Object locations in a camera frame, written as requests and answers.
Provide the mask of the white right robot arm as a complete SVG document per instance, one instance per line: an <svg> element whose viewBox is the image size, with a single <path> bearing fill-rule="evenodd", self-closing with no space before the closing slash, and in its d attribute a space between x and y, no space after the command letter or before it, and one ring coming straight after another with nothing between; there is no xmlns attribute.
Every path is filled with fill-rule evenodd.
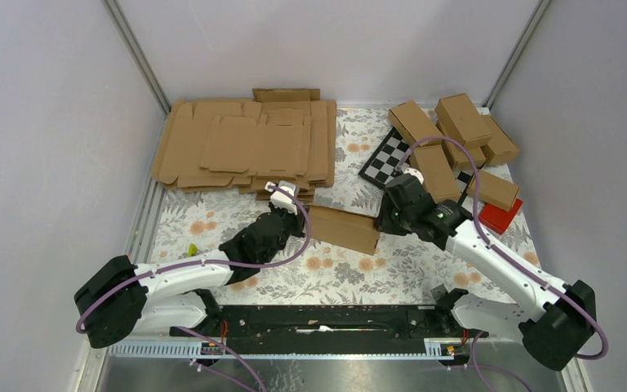
<svg viewBox="0 0 627 392"><path fill-rule="evenodd" d="M531 265L485 231L459 203L436 203L420 179L402 174L386 186L377 219L380 232L420 240L475 267L511 298L491 301L455 289L435 315L437 329L456 336L465 328L523 345L546 368L563 370L593 336L593 288L573 284Z"/></svg>

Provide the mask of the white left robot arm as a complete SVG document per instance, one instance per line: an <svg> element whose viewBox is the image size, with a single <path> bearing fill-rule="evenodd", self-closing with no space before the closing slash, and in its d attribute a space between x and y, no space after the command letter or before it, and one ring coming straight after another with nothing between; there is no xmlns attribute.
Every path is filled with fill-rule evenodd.
<svg viewBox="0 0 627 392"><path fill-rule="evenodd" d="M241 283L278 266L274 257L292 236L310 240L308 212L273 207L229 241L197 256L146 266L115 256L75 292L76 331L96 349L133 332L165 327L193 328L209 336L221 317L211 288Z"/></svg>

